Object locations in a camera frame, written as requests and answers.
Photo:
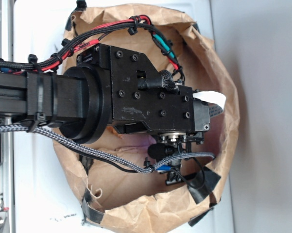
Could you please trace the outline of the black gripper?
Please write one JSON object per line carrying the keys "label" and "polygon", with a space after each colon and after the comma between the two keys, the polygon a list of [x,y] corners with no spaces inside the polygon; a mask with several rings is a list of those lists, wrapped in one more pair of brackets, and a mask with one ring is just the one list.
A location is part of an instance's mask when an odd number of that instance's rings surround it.
{"label": "black gripper", "polygon": [[157,71],[140,52],[99,44],[77,56],[98,85],[103,116],[119,133],[207,132],[209,106],[178,85],[166,71]]}

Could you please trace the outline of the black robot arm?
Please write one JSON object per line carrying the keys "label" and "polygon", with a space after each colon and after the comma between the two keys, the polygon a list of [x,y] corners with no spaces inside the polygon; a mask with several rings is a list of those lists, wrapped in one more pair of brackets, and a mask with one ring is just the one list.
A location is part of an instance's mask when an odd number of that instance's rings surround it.
{"label": "black robot arm", "polygon": [[0,73],[0,126],[10,123],[58,128],[80,144],[97,141],[107,126],[186,142],[203,139],[210,114],[191,87],[157,71],[145,54],[99,44],[63,75]]}

